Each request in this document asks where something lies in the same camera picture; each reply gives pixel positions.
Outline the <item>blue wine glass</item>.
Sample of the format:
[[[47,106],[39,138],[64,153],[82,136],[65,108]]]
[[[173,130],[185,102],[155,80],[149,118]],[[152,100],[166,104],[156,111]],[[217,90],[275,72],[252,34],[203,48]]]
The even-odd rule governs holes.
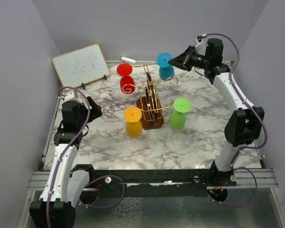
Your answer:
[[[161,80],[167,80],[175,75],[173,66],[169,64],[170,60],[172,60],[172,56],[167,52],[160,53],[157,56],[156,62],[159,66],[159,75]]]

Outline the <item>red wine glass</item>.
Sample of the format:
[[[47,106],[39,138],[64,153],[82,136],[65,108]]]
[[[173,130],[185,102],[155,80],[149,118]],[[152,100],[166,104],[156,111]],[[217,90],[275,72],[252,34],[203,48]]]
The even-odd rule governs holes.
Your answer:
[[[133,68],[127,63],[122,63],[117,67],[117,73],[121,76],[120,89],[124,94],[130,94],[135,91],[135,82],[130,76]]]

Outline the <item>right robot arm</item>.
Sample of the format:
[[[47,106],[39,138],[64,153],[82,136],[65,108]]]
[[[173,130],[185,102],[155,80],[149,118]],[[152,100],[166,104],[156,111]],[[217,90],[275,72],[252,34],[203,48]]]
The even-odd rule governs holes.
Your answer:
[[[182,54],[169,60],[169,64],[181,70],[191,71],[198,67],[214,85],[232,112],[224,135],[226,143],[209,170],[209,181],[219,186],[233,173],[233,164],[242,149],[247,148],[260,136],[265,111],[247,100],[234,80],[231,68],[222,62],[223,42],[218,38],[207,41],[204,54],[189,46]]]

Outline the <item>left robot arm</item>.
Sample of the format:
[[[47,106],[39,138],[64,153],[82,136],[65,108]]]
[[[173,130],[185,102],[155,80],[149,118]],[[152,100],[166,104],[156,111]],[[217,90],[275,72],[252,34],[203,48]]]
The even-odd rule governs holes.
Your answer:
[[[88,96],[89,107],[70,98],[62,103],[62,121],[54,135],[54,159],[46,186],[29,212],[37,228],[72,228],[76,218],[76,203],[84,187],[95,183],[92,165],[80,165],[72,170],[78,153],[83,128],[102,116],[101,107]]]

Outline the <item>yellow wine glass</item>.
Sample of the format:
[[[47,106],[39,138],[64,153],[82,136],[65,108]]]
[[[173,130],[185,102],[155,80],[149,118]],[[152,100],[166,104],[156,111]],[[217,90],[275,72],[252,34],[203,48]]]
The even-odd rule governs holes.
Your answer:
[[[123,114],[126,125],[125,131],[127,136],[130,138],[138,138],[143,132],[142,123],[140,121],[142,117],[142,112],[136,106],[128,107]]]

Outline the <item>green wine glass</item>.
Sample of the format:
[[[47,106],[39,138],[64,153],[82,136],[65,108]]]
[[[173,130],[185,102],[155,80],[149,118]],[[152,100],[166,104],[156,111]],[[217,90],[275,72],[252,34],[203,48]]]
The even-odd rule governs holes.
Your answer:
[[[169,127],[172,130],[182,130],[186,123],[186,113],[191,109],[190,101],[186,98],[177,98],[173,102],[174,111],[169,117]]]

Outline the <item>small whiteboard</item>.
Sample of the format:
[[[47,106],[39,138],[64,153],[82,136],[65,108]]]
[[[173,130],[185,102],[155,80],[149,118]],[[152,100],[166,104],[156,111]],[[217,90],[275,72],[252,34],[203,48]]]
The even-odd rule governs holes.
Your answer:
[[[98,44],[53,57],[52,64],[62,86],[80,87],[110,75]]]

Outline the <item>white eraser block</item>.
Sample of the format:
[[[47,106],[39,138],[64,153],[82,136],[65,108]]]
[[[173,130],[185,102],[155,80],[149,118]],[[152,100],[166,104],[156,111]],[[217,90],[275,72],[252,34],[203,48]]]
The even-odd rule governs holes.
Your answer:
[[[128,57],[121,57],[121,61],[130,65],[136,65],[136,61]]]

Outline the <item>black front mounting rail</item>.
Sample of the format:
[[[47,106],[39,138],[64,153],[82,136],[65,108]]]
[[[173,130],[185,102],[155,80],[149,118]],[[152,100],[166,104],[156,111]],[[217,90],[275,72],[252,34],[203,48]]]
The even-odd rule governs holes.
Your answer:
[[[233,171],[226,174],[212,169],[168,170],[95,170],[92,165],[80,164],[73,169],[88,172],[88,181],[80,197],[89,202],[96,198],[124,197],[205,197],[208,187],[235,186]]]

